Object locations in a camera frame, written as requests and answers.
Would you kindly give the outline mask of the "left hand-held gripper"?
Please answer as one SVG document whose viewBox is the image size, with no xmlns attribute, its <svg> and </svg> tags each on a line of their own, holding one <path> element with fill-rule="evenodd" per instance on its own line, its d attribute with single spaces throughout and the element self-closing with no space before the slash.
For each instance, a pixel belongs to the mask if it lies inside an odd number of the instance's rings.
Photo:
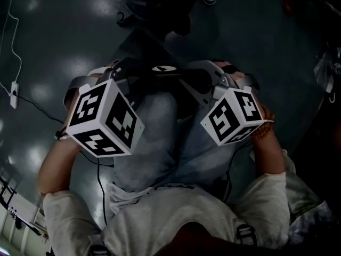
<svg viewBox="0 0 341 256">
<path fill-rule="evenodd" d="M 96 158 L 132 155 L 144 131 L 126 98 L 126 71 L 122 61 L 94 69 L 75 77 L 64 96 L 64 107 L 71 110 L 66 134 Z"/>
</svg>

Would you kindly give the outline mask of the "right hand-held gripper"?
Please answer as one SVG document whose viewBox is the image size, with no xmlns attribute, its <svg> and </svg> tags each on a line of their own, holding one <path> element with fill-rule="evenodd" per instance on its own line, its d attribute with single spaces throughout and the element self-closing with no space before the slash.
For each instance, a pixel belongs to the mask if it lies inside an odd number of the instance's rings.
<svg viewBox="0 0 341 256">
<path fill-rule="evenodd" d="M 203 69 L 210 75 L 183 76 L 179 79 L 195 100 L 204 109 L 209 109 L 213 84 L 218 83 L 224 70 L 210 60 L 189 62 L 185 68 Z M 265 123 L 254 96 L 255 85 L 254 77 L 248 75 L 237 81 L 225 76 L 215 86 L 215 103 L 201 125 L 217 145 L 242 141 Z"/>
</svg>

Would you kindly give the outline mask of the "person's right hand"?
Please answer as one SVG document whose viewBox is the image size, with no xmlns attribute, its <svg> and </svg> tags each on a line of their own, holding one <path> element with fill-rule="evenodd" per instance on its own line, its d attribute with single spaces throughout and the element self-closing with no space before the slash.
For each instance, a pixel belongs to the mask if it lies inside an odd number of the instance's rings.
<svg viewBox="0 0 341 256">
<path fill-rule="evenodd" d="M 259 83 L 252 74 L 242 73 L 236 66 L 227 61 L 213 59 L 212 62 L 230 75 L 237 88 L 243 89 L 244 86 L 250 86 L 253 90 L 260 90 Z"/>
</svg>

